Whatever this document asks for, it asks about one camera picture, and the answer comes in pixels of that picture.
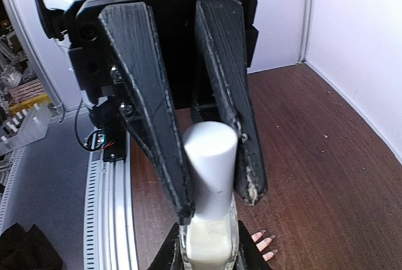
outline wooden table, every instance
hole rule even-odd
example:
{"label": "wooden table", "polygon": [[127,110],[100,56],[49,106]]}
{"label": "wooden table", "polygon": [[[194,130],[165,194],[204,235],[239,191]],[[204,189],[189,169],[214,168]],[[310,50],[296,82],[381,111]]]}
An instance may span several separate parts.
{"label": "wooden table", "polygon": [[[402,269],[402,166],[389,148],[306,65],[249,76],[268,176],[256,207],[238,203],[251,232],[277,235],[273,269]],[[178,111],[182,129],[189,112]],[[140,270],[175,216],[155,171],[133,149],[133,207]]]}

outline finger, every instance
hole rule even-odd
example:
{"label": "finger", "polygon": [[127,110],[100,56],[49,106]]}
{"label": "finger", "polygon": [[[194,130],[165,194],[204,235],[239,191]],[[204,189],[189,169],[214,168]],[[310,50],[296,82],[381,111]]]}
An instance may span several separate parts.
{"label": "finger", "polygon": [[272,240],[275,238],[274,235],[271,235],[270,237],[267,237],[263,239],[260,243],[257,244],[257,248],[260,252],[264,251],[265,248],[267,248],[270,243],[272,243]]}
{"label": "finger", "polygon": [[272,250],[272,251],[269,251],[268,253],[266,253],[266,254],[264,254],[263,255],[263,258],[264,258],[264,260],[266,261],[266,262],[268,262],[270,259],[272,259],[274,256],[275,256],[275,254],[277,254],[278,253],[278,250]]}
{"label": "finger", "polygon": [[257,242],[265,233],[265,230],[262,230],[260,232],[257,232],[256,234],[253,234],[251,237],[253,238],[254,243]]}

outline black cloth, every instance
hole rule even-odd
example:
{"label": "black cloth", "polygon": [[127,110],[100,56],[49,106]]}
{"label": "black cloth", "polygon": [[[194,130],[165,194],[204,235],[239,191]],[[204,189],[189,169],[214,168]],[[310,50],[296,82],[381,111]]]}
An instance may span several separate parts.
{"label": "black cloth", "polygon": [[0,270],[61,270],[63,261],[43,232],[14,224],[0,236]]}

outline white cap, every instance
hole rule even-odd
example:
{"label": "white cap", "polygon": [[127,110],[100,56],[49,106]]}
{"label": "white cap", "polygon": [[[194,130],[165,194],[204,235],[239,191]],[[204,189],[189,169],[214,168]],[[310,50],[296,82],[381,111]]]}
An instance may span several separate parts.
{"label": "white cap", "polygon": [[10,125],[10,129],[12,129],[14,133],[18,131],[18,129],[13,124]]}
{"label": "white cap", "polygon": [[232,201],[236,161],[236,131],[221,122],[201,122],[183,135],[184,148],[192,165],[195,215],[220,220]]}

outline white wall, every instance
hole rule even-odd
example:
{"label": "white wall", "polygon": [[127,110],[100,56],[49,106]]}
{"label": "white wall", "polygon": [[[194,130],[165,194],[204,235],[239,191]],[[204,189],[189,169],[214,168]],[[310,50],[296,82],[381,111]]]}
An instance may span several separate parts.
{"label": "white wall", "polygon": [[307,61],[400,158],[402,0],[314,0]]}
{"label": "white wall", "polygon": [[53,40],[46,37],[39,21],[35,1],[15,1],[19,16],[48,78],[66,109],[74,109],[80,102],[80,92],[74,73],[68,69],[70,67],[68,57]]}
{"label": "white wall", "polygon": [[250,72],[298,61],[304,9],[305,0],[258,0],[259,38]]}

